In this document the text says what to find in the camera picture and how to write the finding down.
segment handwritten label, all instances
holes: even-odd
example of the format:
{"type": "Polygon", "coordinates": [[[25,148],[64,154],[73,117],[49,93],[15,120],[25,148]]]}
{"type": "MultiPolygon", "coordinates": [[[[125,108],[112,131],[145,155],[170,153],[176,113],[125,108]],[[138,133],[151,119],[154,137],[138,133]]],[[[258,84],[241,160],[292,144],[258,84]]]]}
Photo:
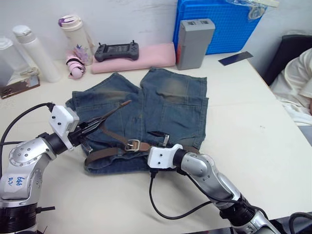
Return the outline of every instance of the handwritten label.
{"type": "Polygon", "coordinates": [[[25,174],[9,174],[5,184],[5,192],[15,193],[19,190],[27,191],[27,175],[25,174]]]}

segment game controller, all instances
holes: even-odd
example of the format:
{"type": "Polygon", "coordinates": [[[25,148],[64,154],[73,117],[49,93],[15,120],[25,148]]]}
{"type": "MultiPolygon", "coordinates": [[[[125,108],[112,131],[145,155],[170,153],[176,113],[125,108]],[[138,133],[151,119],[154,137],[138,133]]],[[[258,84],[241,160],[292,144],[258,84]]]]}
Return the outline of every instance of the game controller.
{"type": "Polygon", "coordinates": [[[99,43],[99,47],[94,54],[98,62],[105,59],[130,58],[138,59],[138,44],[133,40],[130,44],[106,45],[99,43]]]}

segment gray box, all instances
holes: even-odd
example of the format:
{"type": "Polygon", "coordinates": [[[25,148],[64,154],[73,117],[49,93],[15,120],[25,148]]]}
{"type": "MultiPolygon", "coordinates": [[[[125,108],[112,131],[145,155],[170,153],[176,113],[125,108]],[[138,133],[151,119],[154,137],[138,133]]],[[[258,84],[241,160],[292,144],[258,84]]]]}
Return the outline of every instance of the gray box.
{"type": "Polygon", "coordinates": [[[176,66],[179,70],[201,66],[215,31],[210,19],[190,19],[180,22],[176,66]]]}

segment blue plastic crate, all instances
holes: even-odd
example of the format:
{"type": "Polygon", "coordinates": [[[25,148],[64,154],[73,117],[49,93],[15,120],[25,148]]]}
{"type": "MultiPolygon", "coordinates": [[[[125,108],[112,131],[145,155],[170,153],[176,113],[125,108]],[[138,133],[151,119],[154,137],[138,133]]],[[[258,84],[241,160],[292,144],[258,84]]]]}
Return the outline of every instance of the blue plastic crate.
{"type": "Polygon", "coordinates": [[[249,10],[247,6],[233,5],[225,0],[178,0],[173,39],[175,49],[181,20],[210,18],[215,31],[206,54],[241,50],[261,19],[248,19],[249,10]]]}

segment denim shorts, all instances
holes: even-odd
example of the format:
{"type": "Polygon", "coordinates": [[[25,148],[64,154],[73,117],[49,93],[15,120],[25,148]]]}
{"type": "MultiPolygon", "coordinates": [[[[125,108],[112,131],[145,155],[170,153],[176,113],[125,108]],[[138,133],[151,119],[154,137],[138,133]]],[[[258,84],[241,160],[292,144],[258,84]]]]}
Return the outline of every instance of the denim shorts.
{"type": "MultiPolygon", "coordinates": [[[[152,68],[140,83],[133,85],[125,77],[113,73],[98,85],[72,94],[66,106],[79,116],[80,122],[102,116],[122,102],[130,104],[116,111],[105,121],[105,127],[127,139],[138,139],[161,145],[162,137],[148,132],[169,134],[170,144],[200,148],[205,138],[208,107],[207,79],[176,74],[162,68],[152,68]]],[[[94,151],[124,146],[101,130],[87,136],[94,151]]],[[[85,166],[94,174],[114,174],[147,171],[147,152],[127,152],[99,159],[85,166]]]]}

